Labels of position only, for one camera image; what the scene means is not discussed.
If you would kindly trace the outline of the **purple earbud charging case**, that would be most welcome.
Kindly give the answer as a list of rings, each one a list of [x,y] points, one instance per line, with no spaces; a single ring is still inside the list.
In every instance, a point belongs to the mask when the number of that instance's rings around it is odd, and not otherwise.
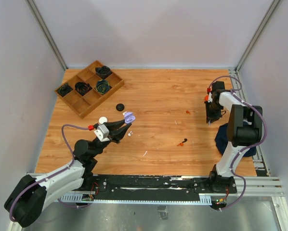
[[[132,113],[132,112],[126,112],[124,114],[124,121],[125,121],[125,124],[131,124],[135,121],[135,115]]]

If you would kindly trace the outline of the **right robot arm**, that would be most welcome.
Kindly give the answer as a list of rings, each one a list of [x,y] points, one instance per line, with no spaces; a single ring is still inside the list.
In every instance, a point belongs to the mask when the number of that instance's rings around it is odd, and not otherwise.
[[[222,117],[222,109],[230,113],[226,128],[227,145],[221,160],[214,165],[207,179],[207,187],[214,193],[234,193],[234,172],[243,155],[261,143],[262,107],[240,99],[234,90],[226,90],[222,81],[215,81],[207,89],[204,100],[206,123]]]

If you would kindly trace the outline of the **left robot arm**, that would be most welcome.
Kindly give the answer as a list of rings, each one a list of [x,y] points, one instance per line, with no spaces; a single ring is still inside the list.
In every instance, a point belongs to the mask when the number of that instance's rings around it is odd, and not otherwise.
[[[19,180],[4,204],[9,219],[23,228],[28,227],[48,205],[64,194],[75,189],[90,189],[92,170],[97,164],[95,157],[110,143],[119,144],[130,127],[131,123],[125,119],[83,127],[82,130],[93,131],[95,138],[78,140],[74,148],[68,146],[72,156],[70,162],[50,173],[38,177],[27,174]]]

